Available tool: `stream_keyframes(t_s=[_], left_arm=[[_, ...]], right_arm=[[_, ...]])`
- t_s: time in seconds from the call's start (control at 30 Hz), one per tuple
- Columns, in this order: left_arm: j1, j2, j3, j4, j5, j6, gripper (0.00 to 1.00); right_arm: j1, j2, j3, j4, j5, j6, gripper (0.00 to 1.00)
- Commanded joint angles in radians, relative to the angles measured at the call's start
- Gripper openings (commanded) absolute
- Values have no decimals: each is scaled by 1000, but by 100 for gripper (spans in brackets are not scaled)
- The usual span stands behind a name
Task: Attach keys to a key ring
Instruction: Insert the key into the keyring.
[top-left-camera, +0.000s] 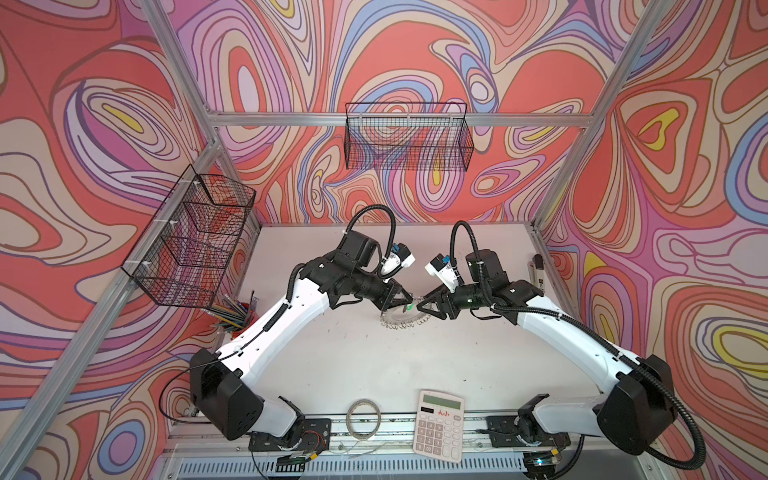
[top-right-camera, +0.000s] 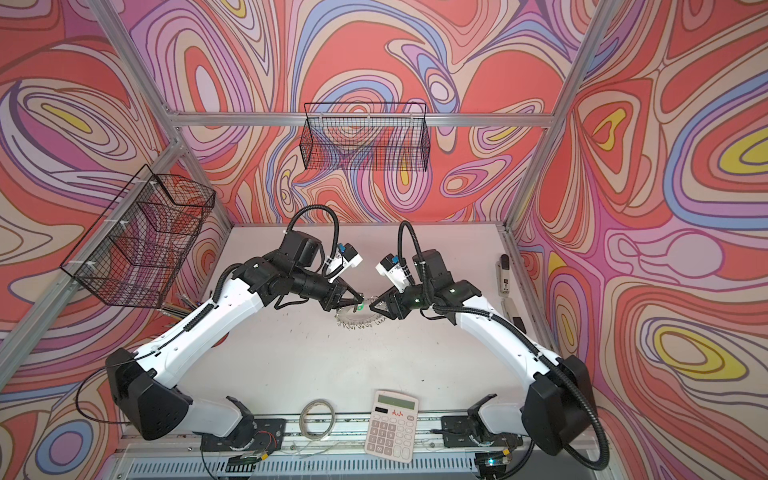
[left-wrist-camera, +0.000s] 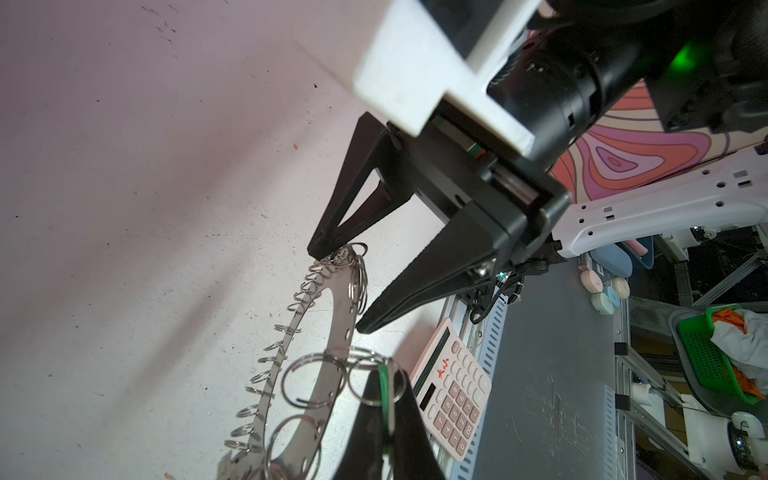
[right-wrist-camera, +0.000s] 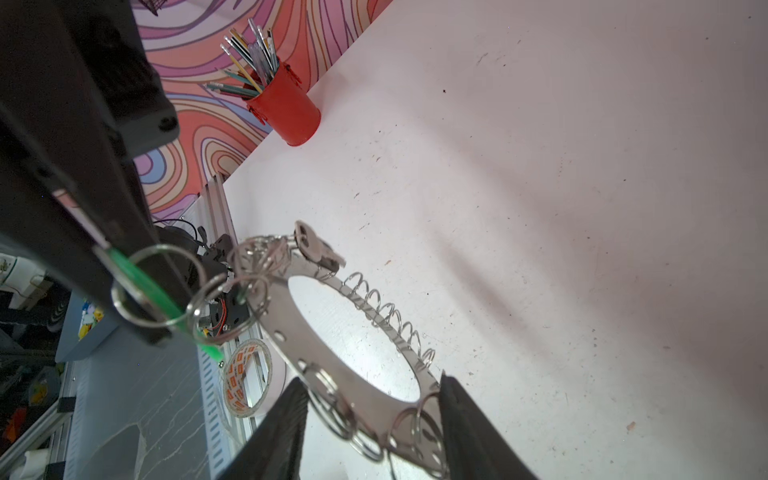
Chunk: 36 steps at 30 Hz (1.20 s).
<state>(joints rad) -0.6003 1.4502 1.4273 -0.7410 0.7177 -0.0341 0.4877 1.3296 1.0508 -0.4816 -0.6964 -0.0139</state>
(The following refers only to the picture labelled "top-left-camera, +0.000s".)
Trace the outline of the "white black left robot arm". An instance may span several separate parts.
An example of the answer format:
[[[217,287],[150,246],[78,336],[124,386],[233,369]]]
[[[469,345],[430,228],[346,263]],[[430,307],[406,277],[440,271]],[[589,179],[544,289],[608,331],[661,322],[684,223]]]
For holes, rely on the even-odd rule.
[[[264,320],[215,352],[201,349],[193,355],[184,371],[191,401],[226,439],[257,433],[289,446],[299,442],[301,410],[283,396],[260,395],[257,383],[296,334],[326,311],[368,301],[384,313],[412,302],[395,276],[414,257],[396,243],[395,234],[390,207],[362,208],[334,250],[294,266],[285,295]]]

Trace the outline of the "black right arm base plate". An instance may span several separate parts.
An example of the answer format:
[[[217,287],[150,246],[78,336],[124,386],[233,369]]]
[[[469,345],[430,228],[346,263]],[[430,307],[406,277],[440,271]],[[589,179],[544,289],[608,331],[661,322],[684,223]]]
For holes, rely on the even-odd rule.
[[[567,433],[548,433],[536,420],[533,411],[548,394],[539,394],[526,402],[514,415],[495,415],[486,418],[486,427],[477,433],[488,435],[494,448],[506,447],[556,447],[571,445]]]

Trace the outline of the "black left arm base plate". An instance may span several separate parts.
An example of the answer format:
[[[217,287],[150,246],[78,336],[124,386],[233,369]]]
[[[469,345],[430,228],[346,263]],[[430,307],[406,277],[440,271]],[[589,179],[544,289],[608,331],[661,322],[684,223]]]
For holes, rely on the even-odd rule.
[[[330,444],[332,420],[330,418],[300,419],[283,437],[267,433],[251,433],[248,444],[250,452],[305,452],[321,453]]]

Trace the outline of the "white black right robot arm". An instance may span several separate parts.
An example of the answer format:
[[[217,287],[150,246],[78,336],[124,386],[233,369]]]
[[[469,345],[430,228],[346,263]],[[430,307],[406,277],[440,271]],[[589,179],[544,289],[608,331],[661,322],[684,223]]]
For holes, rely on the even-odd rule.
[[[437,255],[426,269],[441,284],[418,303],[420,312],[441,320],[463,312],[480,321],[504,319],[544,341],[594,383],[595,396],[539,394],[529,400],[509,430],[520,442],[577,434],[604,438],[633,456],[647,453],[678,470],[704,465],[703,433],[676,396],[662,358],[616,345],[565,313],[541,288],[510,280],[497,253],[480,248],[464,220],[452,227],[448,254]]]

